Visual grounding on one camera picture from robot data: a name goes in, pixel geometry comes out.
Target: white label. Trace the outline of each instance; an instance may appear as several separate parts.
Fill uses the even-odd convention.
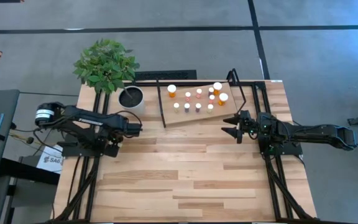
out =
[[[46,114],[50,114],[50,115],[55,115],[55,112],[51,111],[51,110],[37,110],[37,114],[40,113],[46,113]]]
[[[50,115],[49,114],[37,114],[35,115],[35,118],[50,118]]]
[[[102,126],[102,124],[103,124],[103,123],[100,123],[100,122],[90,121],[88,119],[82,119],[82,118],[80,118],[78,121],[88,123],[88,124],[95,124],[95,125],[98,125],[98,126]]]

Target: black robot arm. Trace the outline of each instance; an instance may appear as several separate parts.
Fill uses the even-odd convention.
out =
[[[234,128],[222,128],[241,143],[242,135],[248,133],[252,139],[258,135],[269,138],[272,144],[286,142],[312,142],[330,144],[343,150],[353,150],[357,147],[356,137],[352,130],[332,124],[316,126],[295,126],[278,120],[270,113],[259,113],[257,121],[250,117],[248,111],[241,111],[233,118],[224,119],[229,124],[238,125]]]
[[[44,103],[37,108],[35,124],[40,129],[58,129],[69,134],[68,142],[58,143],[63,149],[80,147],[95,155],[116,157],[124,137],[137,137],[142,130],[140,120],[139,123],[130,123],[127,117],[119,115],[121,112],[127,111],[105,115],[58,102]],[[74,121],[99,126],[99,131],[82,128]],[[63,150],[63,156],[70,156],[68,151]]]

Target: black floor strip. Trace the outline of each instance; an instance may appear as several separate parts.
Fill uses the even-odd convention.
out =
[[[358,30],[358,25],[338,26],[261,26],[259,30]]]
[[[269,74],[269,70],[267,68],[267,61],[266,61],[264,45],[262,43],[262,37],[260,36],[259,25],[258,25],[258,20],[256,17],[256,11],[255,11],[255,6],[254,6],[253,0],[248,0],[248,5],[249,5],[249,11],[251,14],[251,19],[252,19],[252,26],[254,28],[255,41],[256,41],[256,46],[258,49],[259,59],[260,59],[260,63],[262,64],[262,75],[264,76],[264,79],[269,80],[270,74]]]
[[[196,80],[196,70],[135,72],[135,80]]]
[[[253,27],[250,26],[22,29],[22,30],[0,30],[0,34],[82,34],[82,33],[113,33],[113,32],[235,31],[235,30],[252,30],[252,29]]]
[[[20,94],[47,95],[47,96],[75,96],[75,97],[78,97],[78,95],[54,94],[54,93],[32,93],[32,92],[23,92],[23,91],[21,91]]]

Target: floor tile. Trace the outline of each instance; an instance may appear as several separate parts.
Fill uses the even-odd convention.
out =
[[[41,0],[0,4],[0,29],[250,26],[241,0]]]
[[[284,81],[293,119],[347,126],[358,116],[358,30],[263,31],[272,79]],[[358,127],[352,128],[357,134]],[[358,148],[302,144],[317,214],[358,223]]]
[[[133,49],[139,71],[195,69],[198,79],[222,79],[236,68],[240,78],[262,78],[252,31],[0,34],[0,90],[79,94],[73,63],[100,38]]]
[[[254,0],[260,26],[358,25],[358,0]]]

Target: wooden table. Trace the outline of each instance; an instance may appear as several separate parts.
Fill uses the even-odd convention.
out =
[[[266,87],[273,115],[292,122],[283,83],[266,81]],[[238,107],[243,102],[240,89],[237,86],[231,89]],[[249,110],[256,118],[251,87],[242,89],[247,98],[243,110]],[[242,144],[236,144],[233,137],[221,131],[221,127],[232,127],[222,122],[224,117],[164,129],[157,87],[142,87],[142,90],[146,103],[146,114],[141,117],[144,130],[138,138],[125,139],[116,158],[101,158],[92,222],[275,220],[265,162],[257,141],[245,134]],[[121,110],[117,95],[110,97],[108,113]],[[82,86],[77,107],[91,111],[94,98],[94,90]],[[259,101],[264,111],[262,94]],[[305,168],[295,156],[282,156],[282,161],[289,191],[307,213],[315,216]],[[73,157],[63,163],[54,203],[57,215],[66,206],[75,162]],[[71,196],[78,186],[80,167]],[[278,188],[277,193],[285,217]],[[87,195],[86,192],[83,197],[80,218],[85,215]]]

